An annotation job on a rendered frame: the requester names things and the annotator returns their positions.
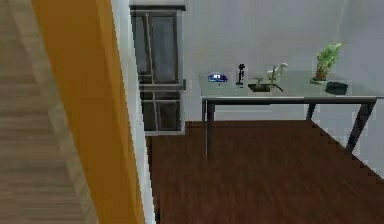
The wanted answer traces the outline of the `blue alarm clock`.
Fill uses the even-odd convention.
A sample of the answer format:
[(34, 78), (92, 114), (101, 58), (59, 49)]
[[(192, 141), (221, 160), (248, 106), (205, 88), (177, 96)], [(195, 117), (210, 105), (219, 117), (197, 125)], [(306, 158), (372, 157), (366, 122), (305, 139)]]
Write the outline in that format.
[(209, 82), (227, 82), (228, 78), (223, 73), (210, 73), (208, 75)]

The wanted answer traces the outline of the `black bowl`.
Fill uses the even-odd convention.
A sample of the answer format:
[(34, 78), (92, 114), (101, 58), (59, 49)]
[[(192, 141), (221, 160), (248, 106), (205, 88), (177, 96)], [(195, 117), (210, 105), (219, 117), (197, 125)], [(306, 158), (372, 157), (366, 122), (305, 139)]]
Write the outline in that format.
[(348, 90), (348, 85), (341, 82), (328, 82), (325, 91), (333, 95), (345, 95)]

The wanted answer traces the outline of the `grey glass-door cabinet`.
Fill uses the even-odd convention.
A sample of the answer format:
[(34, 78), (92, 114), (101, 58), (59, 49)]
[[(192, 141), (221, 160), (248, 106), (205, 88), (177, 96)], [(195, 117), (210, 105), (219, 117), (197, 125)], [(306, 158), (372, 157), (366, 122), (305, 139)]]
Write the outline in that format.
[(148, 135), (179, 134), (185, 90), (180, 13), (166, 5), (130, 9), (144, 130)]

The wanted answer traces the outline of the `dark sink basin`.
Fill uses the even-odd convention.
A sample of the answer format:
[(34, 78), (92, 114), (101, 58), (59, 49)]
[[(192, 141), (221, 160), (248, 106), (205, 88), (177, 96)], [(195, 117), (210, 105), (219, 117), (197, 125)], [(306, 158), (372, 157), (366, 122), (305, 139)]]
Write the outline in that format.
[(269, 84), (248, 84), (249, 89), (252, 92), (271, 92), (272, 88)]

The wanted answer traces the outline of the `orange room door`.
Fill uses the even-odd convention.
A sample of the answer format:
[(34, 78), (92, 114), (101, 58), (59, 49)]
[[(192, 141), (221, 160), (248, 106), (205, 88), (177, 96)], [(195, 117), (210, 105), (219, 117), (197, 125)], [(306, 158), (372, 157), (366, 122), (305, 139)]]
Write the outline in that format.
[(112, 0), (31, 0), (99, 224), (145, 224)]

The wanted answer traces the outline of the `grey table with black legs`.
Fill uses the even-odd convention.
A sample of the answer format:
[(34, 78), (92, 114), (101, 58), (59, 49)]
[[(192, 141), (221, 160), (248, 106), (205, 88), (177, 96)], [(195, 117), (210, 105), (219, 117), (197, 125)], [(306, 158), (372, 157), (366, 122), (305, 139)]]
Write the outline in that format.
[[(331, 74), (321, 84), (311, 82), (312, 75), (304, 71), (290, 71), (277, 79), (274, 84), (269, 80), (251, 78), (242, 86), (228, 79), (227, 82), (209, 82), (208, 75), (199, 77), (202, 100), (202, 121), (205, 123), (205, 153), (212, 148), (213, 123), (218, 105), (274, 105), (306, 104), (306, 118), (310, 120), (318, 104), (358, 104), (353, 128), (348, 138), (345, 151), (350, 154), (360, 138), (377, 101), (384, 100), (384, 93), (368, 89), (360, 84), (351, 83)], [(341, 82), (348, 85), (345, 95), (333, 95), (325, 91), (328, 82)], [(269, 84), (271, 92), (252, 92), (248, 84)]]

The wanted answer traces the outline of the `green potted house plant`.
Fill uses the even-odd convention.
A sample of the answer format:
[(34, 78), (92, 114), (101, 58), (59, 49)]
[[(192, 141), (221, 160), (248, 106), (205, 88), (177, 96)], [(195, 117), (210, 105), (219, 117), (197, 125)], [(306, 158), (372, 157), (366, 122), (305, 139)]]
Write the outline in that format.
[(328, 43), (321, 51), (316, 54), (317, 64), (312, 83), (325, 82), (330, 70), (339, 58), (339, 52), (343, 46), (342, 42), (333, 41)]

